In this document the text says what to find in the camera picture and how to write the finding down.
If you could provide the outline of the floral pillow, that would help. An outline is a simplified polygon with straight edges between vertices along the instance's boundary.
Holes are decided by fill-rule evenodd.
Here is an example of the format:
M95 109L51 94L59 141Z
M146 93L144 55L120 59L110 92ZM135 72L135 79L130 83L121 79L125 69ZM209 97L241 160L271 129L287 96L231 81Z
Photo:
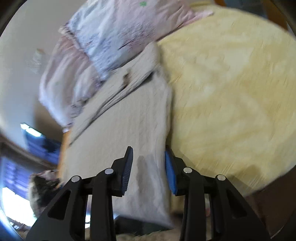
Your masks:
M39 101L67 132L101 86L102 82L88 57L63 36L41 77Z
M59 31L107 80L150 42L212 14L185 1L86 1Z

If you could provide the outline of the yellow patterned bed sheet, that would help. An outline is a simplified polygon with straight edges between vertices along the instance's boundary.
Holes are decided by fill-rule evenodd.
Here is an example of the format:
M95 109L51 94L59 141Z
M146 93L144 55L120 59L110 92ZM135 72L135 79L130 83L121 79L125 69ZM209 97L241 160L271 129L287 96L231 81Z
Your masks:
M247 196L295 166L295 38L217 5L159 42L174 91L171 148Z

